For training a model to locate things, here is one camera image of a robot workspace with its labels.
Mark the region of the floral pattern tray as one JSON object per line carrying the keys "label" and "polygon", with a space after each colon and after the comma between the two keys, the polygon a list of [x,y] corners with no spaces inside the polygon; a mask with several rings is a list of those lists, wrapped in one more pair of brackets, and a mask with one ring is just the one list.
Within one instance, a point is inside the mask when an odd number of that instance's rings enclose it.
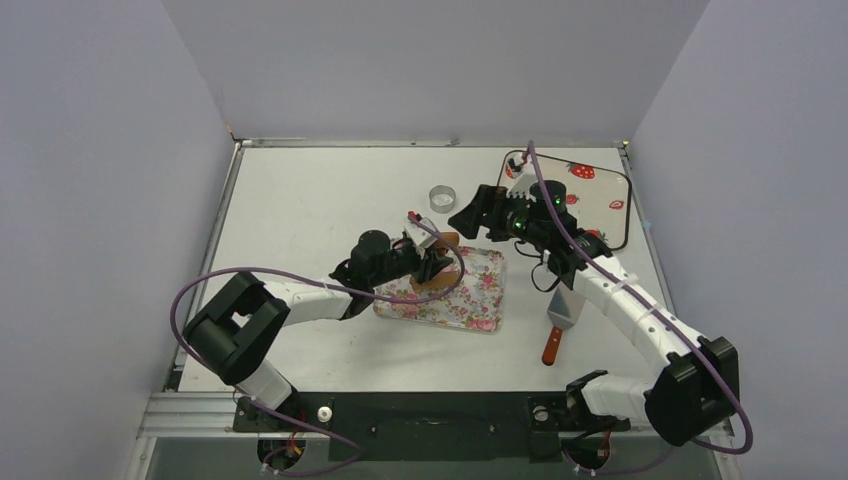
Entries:
{"label": "floral pattern tray", "polygon": [[449,295],[414,305],[376,301],[372,306],[374,313],[446,328],[496,332],[503,320],[506,259],[497,250],[463,246],[459,251],[466,271]]}

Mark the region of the metal spatula wooden handle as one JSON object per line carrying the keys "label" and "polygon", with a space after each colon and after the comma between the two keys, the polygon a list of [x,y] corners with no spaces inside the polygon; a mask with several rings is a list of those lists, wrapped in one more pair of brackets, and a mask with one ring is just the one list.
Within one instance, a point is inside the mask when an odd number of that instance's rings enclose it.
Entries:
{"label": "metal spatula wooden handle", "polygon": [[552,366],[556,362],[563,335],[577,324],[585,304],[583,296],[565,286],[560,285],[554,291],[547,308],[551,329],[541,355],[545,366]]}

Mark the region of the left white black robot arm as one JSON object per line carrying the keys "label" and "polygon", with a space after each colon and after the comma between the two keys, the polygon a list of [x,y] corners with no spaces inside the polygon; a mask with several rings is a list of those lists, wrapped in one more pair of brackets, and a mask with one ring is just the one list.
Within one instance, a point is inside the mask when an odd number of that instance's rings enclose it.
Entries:
{"label": "left white black robot arm", "polygon": [[267,358],[281,330],[357,316],[373,303],[377,287],[404,277],[430,282],[445,295],[457,287],[462,274],[449,269],[461,262],[457,243],[451,233],[426,234],[418,244],[409,234],[393,240],[369,230],[349,258],[314,285],[265,283],[250,271],[232,273],[177,337],[224,384],[260,404],[258,413],[265,423],[285,430],[297,420],[297,390]]}

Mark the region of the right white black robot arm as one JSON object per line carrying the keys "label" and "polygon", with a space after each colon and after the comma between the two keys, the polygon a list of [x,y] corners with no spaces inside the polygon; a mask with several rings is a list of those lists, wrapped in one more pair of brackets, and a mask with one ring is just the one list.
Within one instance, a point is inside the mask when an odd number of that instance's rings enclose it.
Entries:
{"label": "right white black robot arm", "polygon": [[682,446],[736,412],[738,353],[725,338],[709,340],[675,318],[639,285],[606,243],[567,211],[564,187],[548,181],[529,194],[482,185],[449,225],[466,239],[484,230],[493,242],[519,240],[577,301],[597,308],[641,354],[650,381],[596,370],[566,388],[564,413],[578,427],[615,417],[648,423]]}

